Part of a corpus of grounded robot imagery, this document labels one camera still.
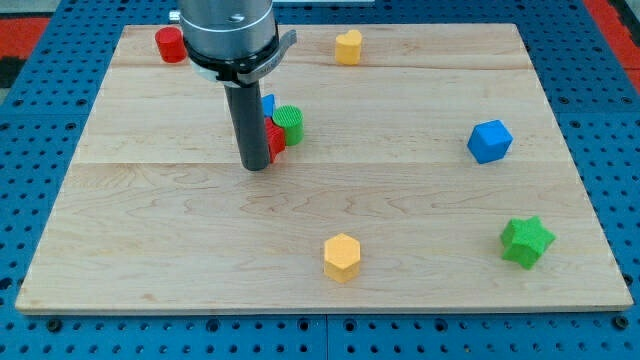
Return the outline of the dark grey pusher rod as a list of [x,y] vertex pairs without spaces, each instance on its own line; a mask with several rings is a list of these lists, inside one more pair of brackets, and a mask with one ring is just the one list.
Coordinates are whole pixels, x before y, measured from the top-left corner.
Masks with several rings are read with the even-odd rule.
[[259,83],[224,89],[242,165],[249,171],[263,170],[270,164],[270,152]]

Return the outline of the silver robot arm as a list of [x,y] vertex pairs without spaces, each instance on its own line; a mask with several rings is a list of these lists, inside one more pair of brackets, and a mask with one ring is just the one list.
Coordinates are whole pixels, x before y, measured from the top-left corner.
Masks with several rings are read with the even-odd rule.
[[242,165],[259,171],[270,163],[258,80],[241,80],[279,47],[271,0],[179,0],[189,58],[213,73],[224,90]]

